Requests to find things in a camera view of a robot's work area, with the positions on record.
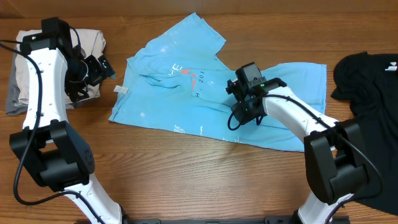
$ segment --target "white arm segment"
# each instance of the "white arm segment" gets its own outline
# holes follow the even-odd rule
[[[312,113],[322,119],[327,125],[334,127],[336,119],[330,118],[306,104],[298,98],[289,87],[278,87],[268,92],[268,94],[289,96],[298,101]],[[263,100],[264,111],[268,116],[273,117],[291,130],[302,142],[305,136],[310,135],[312,131],[326,130],[321,124],[307,114],[303,109],[291,101],[276,97],[264,97]]]
[[[114,202],[102,188],[94,174],[90,174],[90,182],[86,185],[76,184],[71,187],[65,187],[65,191],[74,191],[80,193],[87,202],[93,207],[98,216],[105,224],[121,224],[122,210],[119,204]],[[99,223],[94,215],[88,210],[87,206],[74,195],[65,195],[74,202],[80,210],[87,216],[91,223]]]
[[[317,196],[310,193],[307,201],[298,210],[298,216],[303,224],[325,224],[328,215],[342,201],[351,198],[353,194],[342,196],[333,205],[319,201]]]
[[[65,111],[65,75],[68,63],[59,49],[48,48],[34,50],[29,57],[36,62],[42,72],[43,97],[42,117],[39,127],[50,124],[51,120],[68,121]],[[29,69],[29,105],[23,128],[33,129],[36,120],[39,82],[36,69],[29,60],[26,60]]]

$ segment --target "beige fabric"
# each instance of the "beige fabric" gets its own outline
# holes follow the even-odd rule
[[[79,34],[80,44],[82,49],[85,51],[86,55],[94,55],[96,58],[102,55],[105,48],[106,41],[101,31],[99,30],[89,30],[89,29],[77,29]],[[22,39],[26,35],[38,34],[41,30],[30,30],[30,31],[19,31],[17,36],[17,41],[22,42]],[[73,30],[70,30],[70,35],[72,38],[72,46],[78,44],[77,36]],[[19,103],[28,104],[29,103],[29,71],[27,68],[27,63],[24,57],[18,55],[15,59],[16,66],[16,80],[18,88],[20,89],[18,101]],[[90,98],[100,97],[100,85],[88,86],[88,95]],[[69,97],[65,94],[65,103],[71,103]]]

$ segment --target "black cloth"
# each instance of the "black cloth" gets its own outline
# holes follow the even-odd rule
[[[391,62],[398,62],[398,54],[363,52],[345,57],[335,67],[337,88],[331,97],[350,101],[368,157],[384,179],[380,197],[359,203],[398,215],[398,71],[385,71]],[[371,182],[359,196],[379,189],[377,181]]]

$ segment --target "wooden surface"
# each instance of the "wooden surface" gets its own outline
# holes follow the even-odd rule
[[[126,59],[184,16],[66,19],[76,28],[99,29],[106,56],[118,78],[101,86],[101,98],[68,110],[70,124],[90,144],[96,175],[109,195],[133,218],[261,218],[290,215],[307,198],[304,158],[208,138],[111,123],[115,85],[122,85]],[[226,40],[218,54],[230,69],[255,61],[261,69],[283,62],[328,65],[328,116],[351,118],[348,104],[332,100],[332,71],[344,56],[368,50],[398,52],[396,13],[269,14],[204,16]],[[39,29],[38,19],[0,20],[0,39],[19,30]],[[18,160],[9,135],[21,130],[25,115],[6,116],[12,54],[0,53],[0,223],[71,223],[84,219],[65,198],[26,207],[12,196]],[[51,194],[23,171],[20,193],[37,200]],[[352,223],[398,223],[398,218],[357,203],[339,210]]]
[[[0,0],[8,17],[161,16],[292,12],[398,12],[396,0]]]

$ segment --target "robotic arm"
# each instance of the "robotic arm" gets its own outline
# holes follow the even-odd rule
[[[21,50],[42,74],[42,112],[39,126],[34,129],[40,89],[36,66],[27,60],[29,107],[23,130],[10,136],[11,149],[39,186],[49,186],[54,192],[70,198],[91,223],[132,223],[98,182],[94,175],[93,153],[69,125],[65,112],[63,92],[72,101],[87,97],[84,91],[87,85],[97,85],[114,73],[110,64],[104,56],[84,58],[80,47],[72,47],[69,25],[58,18],[43,20],[42,33],[24,37]],[[254,63],[237,70],[236,76],[235,81],[228,81],[226,89],[238,101],[232,106],[228,126],[232,116],[239,121],[239,126],[253,119],[259,124],[262,117],[271,116],[305,145],[307,180],[312,189],[308,200],[293,216],[266,217],[265,223],[280,223],[279,220],[294,224],[328,222],[328,216],[339,203],[351,198],[371,180],[368,164],[339,137],[343,136],[366,153],[358,125],[351,121],[339,123],[317,112],[297,98],[282,80],[267,81]],[[34,141],[29,144],[32,135]],[[57,149],[40,151],[52,141]],[[336,159],[331,153],[334,148],[342,152]],[[347,223],[347,220],[335,219],[334,223]]]

